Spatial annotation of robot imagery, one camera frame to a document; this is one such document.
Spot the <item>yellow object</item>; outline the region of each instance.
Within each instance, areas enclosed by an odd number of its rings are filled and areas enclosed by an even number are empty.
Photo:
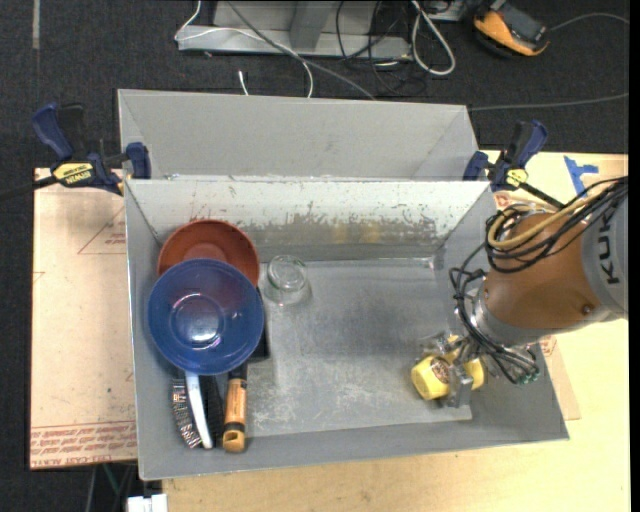
[[[549,44],[549,41],[547,41],[540,48],[530,48],[526,46],[524,41],[516,41],[502,16],[495,11],[489,11],[484,16],[476,16],[473,19],[473,24],[487,37],[527,57],[542,53]]]
[[[449,394],[449,366],[455,357],[455,352],[444,356],[428,356],[411,369],[411,381],[422,398],[436,400]],[[479,359],[473,359],[463,366],[473,378],[472,390],[484,384],[484,367]]]
[[[58,181],[63,181],[67,186],[78,181],[91,178],[93,166],[88,162],[72,162],[62,164],[53,170],[53,175]]]
[[[245,448],[244,428],[247,421],[247,381],[229,379],[224,419],[222,447],[227,452],[239,453]]]

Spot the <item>black carpet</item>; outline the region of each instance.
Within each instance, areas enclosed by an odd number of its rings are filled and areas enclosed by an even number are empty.
[[[630,11],[629,0],[512,3],[548,27],[594,12],[628,20]],[[173,35],[194,7],[190,1],[42,1],[39,49],[34,49],[34,2],[4,2],[0,194],[29,184],[34,167],[53,163],[54,155],[37,141],[30,123],[31,115],[50,101],[83,103],[86,138],[95,149],[103,140],[106,152],[112,153],[119,148],[119,88],[241,94],[237,70],[242,70],[251,94],[305,94],[304,69],[287,56],[178,52]],[[467,105],[484,148],[503,147],[516,121],[537,119],[549,130],[545,150],[628,153],[629,98],[620,97],[629,89],[628,24],[612,17],[584,18],[552,31],[551,44],[542,55],[511,59],[488,53],[468,22],[439,26],[457,58],[455,71],[446,77],[421,75],[424,82],[401,82],[388,72],[376,78],[366,63],[314,60],[385,101]],[[423,41],[425,59],[445,65],[442,51],[430,39]],[[314,77],[316,97],[362,98],[334,77],[319,71]],[[380,80],[403,94],[390,92]],[[612,97],[617,99],[596,101]],[[557,105],[575,102],[580,104]],[[504,108],[489,109],[496,106]],[[0,202],[0,510],[83,510],[93,468],[33,473],[27,466],[32,217],[30,194]],[[114,499],[102,469],[95,474],[93,510],[110,510]],[[117,478],[132,473],[121,465],[114,465],[112,472]]]

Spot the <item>wire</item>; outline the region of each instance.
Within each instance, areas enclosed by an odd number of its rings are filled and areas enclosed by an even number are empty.
[[[605,183],[610,185],[599,193],[584,198],[588,191]],[[515,237],[507,238],[524,218],[531,214],[526,205],[512,205],[487,221],[485,248],[491,267],[502,273],[520,272],[538,261],[558,254],[600,219],[609,207],[615,207],[628,195],[628,178],[614,178],[595,183],[576,195],[565,208],[545,218],[533,228]],[[552,223],[564,218],[564,222],[546,238],[534,242],[534,237]],[[562,237],[569,235],[568,241],[556,247]],[[518,261],[518,265],[503,265],[498,261]]]
[[[432,75],[446,76],[451,74],[453,70],[456,68],[456,58],[453,55],[453,52],[451,51],[451,47],[449,46],[447,41],[444,39],[444,37],[442,36],[440,31],[437,29],[437,27],[433,24],[433,22],[431,21],[431,18],[429,18],[429,15],[425,12],[425,10],[422,8],[420,3],[418,3],[416,0],[412,0],[411,5],[413,5],[418,11],[418,16],[416,17],[416,21],[413,24],[413,29],[411,31],[411,46],[412,46],[413,58],[416,61],[416,64],[418,64],[418,66],[424,69],[427,73],[431,73]],[[451,64],[445,70],[439,71],[439,70],[430,68],[424,63],[424,61],[418,55],[416,39],[418,37],[418,27],[420,25],[421,18],[429,26],[429,28],[431,29],[433,34],[436,36],[436,38],[438,39],[438,41],[440,42],[444,50],[447,52],[447,55],[449,56],[449,61],[451,62]]]
[[[242,71],[238,70],[238,78],[240,79],[240,85],[242,86],[242,90],[244,91],[245,96],[249,96],[249,91],[247,91],[247,86],[244,85],[244,76],[242,75]]]
[[[629,97],[629,93],[616,94],[615,96],[602,96],[589,100],[562,101],[558,103],[520,103],[510,105],[488,105],[486,107],[468,107],[468,112],[486,112],[488,110],[519,110],[528,108],[556,108],[556,107],[575,107],[578,105],[591,105],[593,103],[603,103],[606,101],[614,101]]]
[[[479,245],[460,267],[449,269],[449,279],[455,291],[453,297],[456,301],[456,312],[469,333],[466,343],[475,345],[472,349],[465,347],[465,351],[490,357],[502,374],[513,384],[523,384],[535,380],[540,369],[535,363],[533,354],[529,353],[530,357],[525,357],[491,340],[474,325],[467,311],[467,287],[473,281],[484,278],[484,271],[478,269],[474,272],[468,272],[466,268],[483,247],[484,244]]]
[[[307,65],[309,65],[311,67],[314,67],[314,68],[322,71],[323,73],[327,73],[328,75],[331,75],[334,78],[337,78],[338,80],[341,80],[342,82],[345,82],[345,83],[349,84],[351,87],[353,87],[354,89],[360,91],[364,96],[366,96],[370,100],[375,100],[375,97],[369,91],[367,91],[366,89],[363,89],[362,87],[360,87],[355,82],[349,80],[347,77],[344,77],[344,76],[336,73],[335,71],[332,71],[332,70],[330,70],[328,68],[325,68],[324,66],[321,66],[320,64],[316,64],[313,61],[306,60],[303,57],[301,57],[300,55],[298,55],[296,52],[294,52],[293,50],[285,47],[284,45],[280,45],[279,43],[276,43],[275,41],[272,41],[269,37],[265,36],[262,32],[260,32],[260,30],[258,30],[249,20],[247,20],[247,18],[244,17],[244,15],[236,8],[235,5],[233,5],[232,2],[227,1],[227,4],[229,5],[229,7],[231,7],[233,12],[235,12],[236,15],[244,22],[244,24],[247,25],[251,30],[253,30],[256,33],[256,35],[258,35],[258,37],[262,38],[266,43],[270,44],[274,48],[278,48],[280,51],[282,51],[282,53],[285,53],[285,54],[289,55],[290,57],[293,57],[294,59],[296,59],[297,61],[299,61],[301,63],[305,63],[305,64],[307,64]]]
[[[189,18],[187,21],[185,21],[182,26],[176,31],[176,33],[173,35],[173,40],[177,43],[179,41],[184,41],[184,39],[178,39],[178,34],[180,32],[182,32],[186,27],[188,27],[189,25],[191,25],[191,23],[193,23],[193,20],[195,20],[198,17],[198,14],[200,14],[200,9],[202,8],[202,1],[199,0],[198,1],[198,5],[196,6],[196,10],[195,12],[191,15],[191,18]]]
[[[580,20],[584,20],[587,18],[593,18],[593,17],[604,17],[604,18],[611,18],[611,19],[615,19],[618,21],[622,21],[623,23],[626,23],[627,25],[630,25],[631,23],[629,22],[628,19],[623,18],[622,16],[618,16],[616,14],[610,14],[607,12],[592,12],[592,13],[588,13],[588,14],[583,14],[581,16],[576,16],[575,18],[571,18],[570,20],[567,20],[563,23],[560,23],[559,25],[556,25],[554,27],[551,27],[548,29],[549,32],[553,32],[555,30],[561,29],[566,27],[567,25],[570,25],[572,23],[575,23],[576,21],[580,21]],[[593,105],[593,104],[597,104],[597,103],[604,103],[607,101],[615,101],[615,100],[620,100],[623,98],[628,98],[629,97],[629,93],[628,92],[624,92],[622,94],[616,94],[613,96],[601,96],[599,98],[593,98],[593,99],[586,99],[586,100],[576,100],[576,101],[561,101],[561,102],[557,102],[557,103],[533,103],[533,104],[509,104],[509,105],[488,105],[486,107],[468,107],[467,111],[468,112],[487,112],[487,111],[492,111],[492,110],[520,110],[520,109],[540,109],[540,108],[562,108],[562,107],[575,107],[575,106],[580,106],[580,105]]]
[[[588,14],[583,14],[582,16],[576,16],[575,18],[571,18],[570,20],[565,21],[563,23],[560,23],[559,25],[556,25],[555,27],[551,27],[550,29],[548,29],[548,31],[549,32],[553,32],[554,30],[558,30],[560,28],[564,28],[567,25],[575,23],[576,21],[584,20],[586,18],[593,18],[593,17],[613,18],[614,20],[622,21],[622,22],[626,23],[627,25],[630,25],[629,20],[626,19],[626,18],[623,18],[622,16],[618,16],[616,14],[610,14],[608,12],[591,12],[591,13],[588,13]]]
[[[373,17],[375,18],[376,13],[378,12],[378,9],[380,7],[380,4],[382,2],[377,2],[376,6],[373,9]],[[338,8],[336,9],[336,37],[338,38],[338,45],[340,46],[340,52],[342,53],[342,58],[343,60],[351,60],[351,59],[355,59],[356,57],[359,57],[360,55],[362,55],[364,52],[366,51],[370,51],[371,48],[373,48],[375,45],[377,45],[378,43],[380,43],[385,37],[387,37],[387,34],[391,31],[391,29],[398,23],[399,20],[394,21],[389,28],[387,29],[387,31],[378,36],[378,38],[375,41],[371,41],[371,35],[369,34],[369,41],[368,43],[363,46],[362,48],[360,48],[359,50],[355,51],[354,53],[352,53],[351,55],[347,55],[346,50],[344,49],[344,44],[342,42],[342,33],[340,31],[340,13],[342,12],[342,7],[344,6],[344,0],[342,0],[340,2],[340,4],[338,5]]]
[[[249,32],[246,32],[246,31],[244,31],[244,30],[242,30],[242,29],[235,28],[235,27],[214,27],[214,28],[211,28],[211,29],[205,30],[204,32],[200,32],[199,34],[194,34],[194,35],[191,35],[191,36],[185,36],[185,37],[178,37],[178,34],[179,34],[179,33],[180,33],[180,32],[181,32],[185,27],[187,27],[189,24],[191,24],[191,23],[193,22],[193,20],[198,16],[198,14],[199,14],[199,12],[200,12],[200,9],[201,9],[201,6],[202,6],[202,1],[199,1],[199,2],[198,2],[198,6],[196,7],[196,11],[193,13],[193,15],[191,16],[191,18],[189,18],[189,19],[188,19],[188,20],[187,20],[187,21],[186,21],[186,22],[185,22],[185,23],[180,27],[180,29],[175,33],[175,35],[173,36],[173,40],[174,40],[174,41],[176,41],[176,42],[178,42],[178,43],[179,43],[179,42],[183,42],[183,41],[188,41],[188,40],[190,40],[190,39],[196,39],[196,38],[198,38],[198,37],[203,37],[203,36],[205,36],[205,35],[212,34],[212,33],[215,33],[215,32],[234,32],[234,33],[236,33],[236,34],[241,34],[241,35],[243,35],[243,36],[245,36],[245,37],[248,37],[249,39],[253,39],[254,41],[259,41],[259,42],[261,42],[261,43],[266,43],[266,44],[269,44],[269,45],[271,45],[271,46],[275,46],[277,49],[279,49],[279,50],[280,50],[281,52],[283,52],[283,53],[289,53],[289,52],[290,52],[290,54],[291,54],[291,53],[293,53],[293,54],[295,54],[295,55],[298,55],[298,54],[297,54],[296,52],[294,52],[291,48],[289,48],[289,47],[287,47],[287,46],[285,46],[285,45],[283,45],[283,44],[277,43],[277,42],[275,42],[275,41],[267,42],[267,41],[264,39],[264,37],[263,37],[263,36],[258,37],[258,36],[255,36],[255,35],[253,35],[253,34],[249,33]],[[309,77],[309,92],[307,93],[307,98],[311,98],[311,95],[313,94],[313,74],[311,73],[311,70],[309,69],[309,66],[308,66],[307,61],[305,61],[304,59],[302,59],[300,62],[301,62],[302,66],[304,67],[304,69],[305,69],[305,71],[307,72],[307,75],[308,75],[308,77]],[[245,91],[245,94],[247,94],[247,95],[248,95],[249,93],[247,92],[246,87],[244,86],[244,81],[243,81],[243,78],[242,78],[242,77],[240,78],[240,81],[241,81],[241,84],[242,84],[242,86],[243,86],[242,88],[243,88],[243,90]]]

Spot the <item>blue bowl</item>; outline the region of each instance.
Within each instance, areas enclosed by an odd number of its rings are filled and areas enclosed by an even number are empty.
[[[199,375],[238,367],[256,349],[264,329],[255,286],[234,266],[213,259],[183,261],[162,274],[147,315],[164,357]]]

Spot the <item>black cable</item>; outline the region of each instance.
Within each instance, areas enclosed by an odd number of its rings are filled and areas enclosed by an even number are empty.
[[[373,27],[373,23],[375,21],[376,13],[377,13],[377,11],[378,11],[378,9],[380,7],[380,4],[381,4],[381,2],[377,2],[376,3],[376,7],[374,8],[374,14],[373,14],[373,17],[372,17],[372,20],[371,20],[372,27]],[[405,10],[404,13],[405,13],[405,17],[406,17],[408,15],[408,12]],[[368,35],[369,43],[371,43],[371,34],[372,34],[372,30],[369,31],[369,35]],[[397,75],[397,74],[395,74],[393,72],[389,72],[389,75],[392,76],[393,78],[395,78],[399,82],[399,85],[397,87],[393,87],[388,82],[383,80],[382,74],[379,71],[379,66],[376,65],[376,63],[379,62],[379,61],[376,61],[373,58],[373,53],[371,51],[371,48],[368,49],[368,60],[369,60],[369,67],[370,67],[371,71],[373,72],[373,76],[375,77],[376,81],[380,85],[382,85],[382,87],[384,87],[387,92],[389,92],[389,93],[391,93],[391,94],[393,94],[395,96],[399,96],[399,97],[418,96],[418,95],[422,94],[427,88],[427,82],[426,82],[426,80],[425,80],[425,78],[423,76],[422,70],[417,66],[416,62],[413,59],[406,60],[406,61],[403,61],[403,60],[400,60],[400,59],[395,59],[395,63],[396,64],[404,66],[404,68],[406,70],[408,70],[406,72],[407,76],[404,76],[404,77],[403,76],[399,76],[399,75]],[[413,73],[416,71],[416,68],[417,68],[417,71],[420,73],[419,77],[413,76]],[[403,92],[403,91],[400,90],[401,88],[404,88],[408,83],[410,83],[412,81],[418,82],[421,87],[418,90],[411,91],[411,92]]]
[[[522,241],[518,245],[509,249],[499,249],[493,247],[488,240],[489,228],[496,223],[499,225],[496,228],[495,238],[500,239],[504,237],[510,230],[514,229],[523,219],[525,219],[530,212],[522,212],[514,207],[509,207],[494,215],[487,222],[487,234],[485,236],[485,247],[489,264],[491,268],[502,273],[515,273],[530,268],[537,262],[548,258],[549,256],[558,254],[560,251],[568,247],[574,240],[576,240],[590,225],[593,225],[606,211],[606,208],[611,204],[614,204],[618,200],[622,199],[628,194],[628,178],[614,178],[611,180],[603,180],[585,189],[580,194],[576,195],[568,205],[573,205],[578,199],[582,198],[589,190],[603,183],[612,182],[602,192],[598,193],[589,203],[587,203],[578,212],[569,215],[564,223],[548,237],[530,244],[530,242],[539,235],[539,233],[532,234],[529,238]],[[561,247],[557,248],[556,244],[560,239],[573,230],[576,226],[581,224],[586,225],[578,233],[573,235],[568,242],[564,243]],[[519,261],[521,264],[516,266],[501,266],[498,264],[500,260]]]
[[[294,51],[289,50],[288,48],[285,48],[284,46],[279,45],[275,41],[271,40],[269,37],[264,35],[259,29],[257,29],[249,20],[247,20],[247,18],[244,17],[244,15],[236,8],[235,5],[233,5],[232,2],[227,1],[227,4],[229,5],[229,7],[231,7],[233,12],[235,12],[236,15],[243,21],[243,23],[245,25],[247,25],[247,27],[249,27],[251,30],[253,30],[256,33],[256,35],[258,37],[260,37],[265,43],[273,46],[274,48],[277,48],[280,52],[282,52],[282,53],[284,53],[286,55],[289,55],[290,57],[294,58],[298,62],[301,62],[301,63],[307,64],[308,66],[314,67],[314,68],[322,71],[323,73],[327,73],[328,75],[331,75],[334,78],[337,78],[338,80],[341,80],[341,81],[349,84],[351,87],[353,87],[354,89],[357,89],[358,91],[360,91],[364,96],[366,96],[370,100],[375,100],[375,97],[369,91],[367,91],[366,89],[363,89],[362,87],[360,87],[355,82],[349,80],[347,77],[344,77],[344,76],[340,75],[339,73],[336,73],[335,71],[332,71],[332,70],[330,70],[328,68],[325,68],[324,66],[321,66],[320,64],[316,64],[315,62],[313,62],[311,60],[304,59],[304,58],[300,57],[300,55],[298,55]]]
[[[375,15],[378,11],[378,6],[379,4],[381,4],[382,2],[378,2],[376,4],[376,7],[373,10],[373,18],[375,18]],[[387,37],[387,35],[389,34],[389,32],[391,31],[391,29],[396,25],[396,23],[398,23],[399,20],[394,21],[389,28],[387,29],[387,31],[378,36],[378,38],[375,41],[371,40],[371,30],[369,30],[369,41],[368,43],[363,46],[362,48],[360,48],[359,50],[357,50],[356,52],[352,53],[351,55],[347,55],[347,52],[344,48],[344,44],[342,42],[342,33],[340,31],[340,12],[342,11],[342,7],[344,6],[344,0],[342,0],[340,2],[340,4],[338,5],[338,8],[336,9],[336,36],[338,38],[338,45],[340,46],[340,53],[342,53],[342,60],[343,61],[349,61],[352,59],[355,59],[356,57],[359,57],[360,55],[362,55],[364,52],[366,51],[370,51],[371,48],[373,48],[375,45],[377,45],[378,43],[380,43],[385,37]]]
[[[527,382],[529,379],[535,379],[540,372],[535,357],[530,353],[531,359],[527,359],[519,354],[509,351],[502,345],[494,342],[477,329],[469,317],[466,306],[466,289],[467,286],[476,279],[484,277],[484,271],[478,269],[474,272],[468,272],[466,267],[471,260],[482,250],[484,244],[479,245],[462,263],[460,267],[449,269],[449,279],[455,290],[454,299],[457,306],[457,314],[462,321],[464,327],[469,333],[469,343],[477,344],[474,349],[476,353],[481,353],[491,357],[503,375],[513,384]],[[516,367],[524,373],[520,378],[516,379],[509,372],[508,366]]]

